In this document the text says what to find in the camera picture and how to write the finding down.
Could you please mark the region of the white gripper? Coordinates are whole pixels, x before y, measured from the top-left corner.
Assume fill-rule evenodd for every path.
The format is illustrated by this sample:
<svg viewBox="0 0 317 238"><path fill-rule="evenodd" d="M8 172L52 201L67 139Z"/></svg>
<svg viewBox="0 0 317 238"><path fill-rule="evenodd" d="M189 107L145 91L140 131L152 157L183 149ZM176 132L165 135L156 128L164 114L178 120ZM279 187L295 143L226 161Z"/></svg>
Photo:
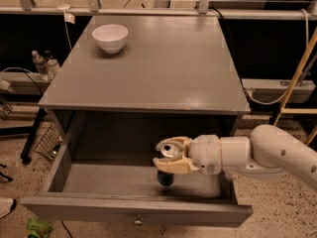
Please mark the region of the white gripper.
<svg viewBox="0 0 317 238"><path fill-rule="evenodd" d="M172 143L179 149L189 146L189 159L165 161L154 158L153 162L158 170L177 175L190 174L199 171L204 175L218 175L221 172L220 139L216 135L201 135L193 141L191 138L179 136L165 139L164 142Z"/></svg>

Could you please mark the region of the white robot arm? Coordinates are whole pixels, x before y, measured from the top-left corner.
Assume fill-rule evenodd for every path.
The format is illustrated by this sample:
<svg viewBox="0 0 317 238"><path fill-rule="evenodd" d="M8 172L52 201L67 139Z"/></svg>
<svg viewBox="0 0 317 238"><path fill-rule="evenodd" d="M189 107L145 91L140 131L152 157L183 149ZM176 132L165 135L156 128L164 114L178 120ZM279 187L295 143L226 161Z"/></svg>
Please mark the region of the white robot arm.
<svg viewBox="0 0 317 238"><path fill-rule="evenodd" d="M272 125L256 127L249 137L200 135L160 141L153 163L158 170L185 175L235 172L253 179L277 179L289 172L317 189L317 152Z"/></svg>

